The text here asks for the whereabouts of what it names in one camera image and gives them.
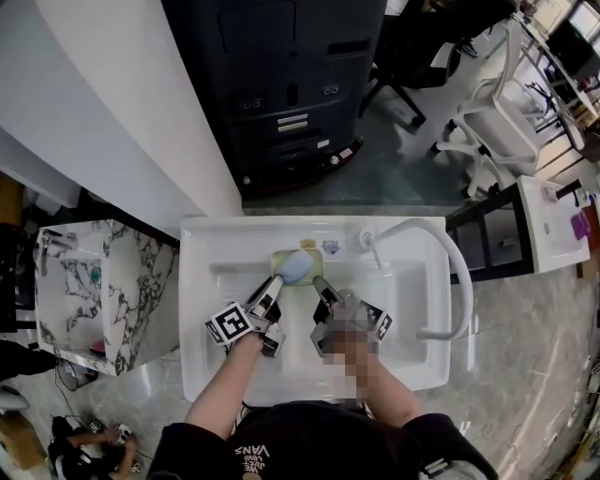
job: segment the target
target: white chair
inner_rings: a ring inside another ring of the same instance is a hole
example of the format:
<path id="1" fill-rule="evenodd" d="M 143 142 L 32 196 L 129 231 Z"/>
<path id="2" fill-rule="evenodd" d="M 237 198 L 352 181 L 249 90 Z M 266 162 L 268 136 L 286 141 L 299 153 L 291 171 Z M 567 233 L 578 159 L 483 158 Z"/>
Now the white chair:
<path id="1" fill-rule="evenodd" d="M 486 184 L 489 173 L 500 189 L 512 185 L 514 175 L 533 176 L 542 146 L 526 115 L 503 96 L 506 83 L 517 70 L 521 29 L 515 21 L 502 28 L 506 30 L 506 59 L 501 77 L 482 81 L 471 100 L 458 107 L 457 116 L 448 124 L 451 129 L 463 130 L 467 143 L 436 142 L 432 146 L 436 153 L 457 151 L 474 158 L 472 181 L 467 188 L 469 197 Z M 493 89 L 485 88 L 494 83 Z"/>

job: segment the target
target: sink basin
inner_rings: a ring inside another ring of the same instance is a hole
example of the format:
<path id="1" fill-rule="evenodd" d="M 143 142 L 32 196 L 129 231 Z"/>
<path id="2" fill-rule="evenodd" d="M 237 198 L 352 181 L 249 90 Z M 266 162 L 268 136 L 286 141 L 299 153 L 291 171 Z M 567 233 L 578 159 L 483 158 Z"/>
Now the sink basin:
<path id="1" fill-rule="evenodd" d="M 121 375 L 176 347 L 176 248 L 116 220 L 45 227 L 39 246 L 47 230 L 36 258 L 40 348 Z"/>
<path id="2" fill-rule="evenodd" d="M 270 276 L 277 250 L 318 248 L 323 275 L 336 289 L 352 288 L 394 319 L 380 346 L 390 371 L 411 389 L 447 382 L 450 342 L 417 338 L 422 328 L 450 330 L 448 257 L 427 232 L 408 231 L 378 246 L 383 269 L 362 253 L 358 233 L 380 233 L 405 217 L 190 218 L 182 226 L 179 327 L 184 391 L 194 400 L 225 358 L 204 323 L 230 302 L 244 303 Z M 444 218 L 429 218 L 444 229 Z M 310 333 L 319 296 L 312 286 L 284 287 L 277 300 L 286 340 L 277 358 L 261 357 L 246 403 L 270 406 L 299 399 L 355 397 L 343 367 L 326 366 Z"/>
<path id="3" fill-rule="evenodd" d="M 517 180 L 532 243 L 535 272 L 542 273 L 590 259 L 586 237 L 577 240 L 571 218 L 580 211 L 575 197 L 567 195 L 555 203 L 546 200 L 542 189 L 562 186 L 521 176 Z"/>

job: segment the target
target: office chair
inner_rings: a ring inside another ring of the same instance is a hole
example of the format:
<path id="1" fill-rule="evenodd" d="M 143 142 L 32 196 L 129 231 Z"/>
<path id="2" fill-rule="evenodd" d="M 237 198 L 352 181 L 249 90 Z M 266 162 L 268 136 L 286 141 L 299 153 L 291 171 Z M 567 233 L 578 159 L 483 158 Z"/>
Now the office chair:
<path id="1" fill-rule="evenodd" d="M 403 87 L 434 88 L 447 83 L 460 64 L 462 46 L 517 9 L 515 0 L 495 0 L 482 9 L 477 1 L 431 1 L 433 11 L 423 11 L 424 0 L 409 0 L 399 16 L 386 15 L 375 51 L 375 68 L 369 81 L 377 80 L 363 99 L 362 116 L 372 99 L 386 86 L 392 87 L 415 113 L 412 124 L 427 120 Z M 452 43 L 445 67 L 431 64 L 440 48 Z"/>
<path id="2" fill-rule="evenodd" d="M 517 22 L 509 22 L 506 30 L 506 58 L 501 77 L 497 81 L 483 81 L 476 88 L 472 99 L 458 106 L 458 113 L 448 126 L 460 128 L 467 143 L 436 142 L 431 149 L 435 153 L 457 151 L 474 158 L 472 181 L 466 190 L 473 197 L 483 185 L 486 170 L 496 177 L 500 189 L 511 183 L 510 174 L 533 176 L 541 149 L 541 141 L 525 114 L 506 97 L 503 90 L 517 70 L 521 29 Z M 485 86 L 495 82 L 486 92 Z"/>

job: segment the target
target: white hose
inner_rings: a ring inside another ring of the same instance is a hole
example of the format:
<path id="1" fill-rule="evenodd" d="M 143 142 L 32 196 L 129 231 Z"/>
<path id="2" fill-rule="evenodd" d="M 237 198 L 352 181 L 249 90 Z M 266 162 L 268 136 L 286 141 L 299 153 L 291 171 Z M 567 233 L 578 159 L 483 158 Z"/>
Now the white hose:
<path id="1" fill-rule="evenodd" d="M 460 291 L 462 293 L 462 318 L 454 330 L 450 332 L 432 332 L 431 330 L 422 328 L 417 334 L 417 337 L 429 340 L 454 340 L 460 337 L 467 329 L 469 322 L 471 321 L 471 317 L 473 316 L 473 284 L 471 283 L 469 268 L 467 267 L 465 259 L 462 257 L 460 250 L 450 235 L 440 230 L 433 223 L 431 223 L 429 220 L 425 220 L 424 218 L 409 218 L 408 220 L 399 223 L 395 227 L 392 227 L 382 234 L 377 235 L 374 239 L 374 243 L 381 243 L 383 240 L 405 232 L 409 229 L 425 230 L 438 239 L 448 253 L 448 257 L 450 257 L 450 261 L 457 271 L 458 281 L 460 282 Z"/>

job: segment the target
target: white table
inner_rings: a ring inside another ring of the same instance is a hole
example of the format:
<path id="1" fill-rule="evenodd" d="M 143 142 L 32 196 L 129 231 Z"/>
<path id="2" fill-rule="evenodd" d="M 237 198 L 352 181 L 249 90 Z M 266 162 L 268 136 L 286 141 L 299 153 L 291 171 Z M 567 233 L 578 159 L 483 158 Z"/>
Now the white table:
<path id="1" fill-rule="evenodd" d="M 567 118 L 573 120 L 569 108 L 579 100 L 585 106 L 585 108 L 592 113 L 592 115 L 595 118 L 598 118 L 598 113 L 596 112 L 592 101 L 590 100 L 590 97 L 588 97 L 588 94 L 586 94 L 585 92 L 579 90 L 578 83 L 571 77 L 571 75 L 569 75 L 569 73 L 564 68 L 563 63 L 556 57 L 556 55 L 554 55 L 554 53 L 550 51 L 550 48 L 546 44 L 546 38 L 540 32 L 538 32 L 530 23 L 525 23 L 519 15 L 514 14 L 512 18 L 519 23 L 521 29 L 531 39 L 531 42 L 528 47 L 521 46 L 521 50 L 523 51 L 523 57 L 527 58 L 531 62 L 532 66 L 535 68 L 537 73 L 539 73 L 540 77 L 546 84 L 546 87 L 549 90 L 550 94 L 556 100 L 560 113 L 562 113 Z M 492 54 L 494 54 L 504 44 L 505 41 L 506 39 L 504 39 L 496 47 L 494 47 L 494 49 L 486 56 L 486 58 L 489 58 Z M 538 51 L 538 56 L 535 60 L 530 54 L 530 49 L 533 45 L 535 45 Z M 556 90 L 554 89 L 554 86 L 558 86 L 558 84 L 551 83 L 548 80 L 548 77 L 546 76 L 544 71 L 540 68 L 540 63 L 543 57 L 546 57 L 549 63 L 551 63 L 555 68 L 557 68 L 561 72 L 561 74 L 565 78 L 564 83 L 568 84 L 571 87 L 571 89 L 577 95 L 577 99 L 574 99 L 566 105 L 563 103 L 563 100 L 558 96 Z"/>

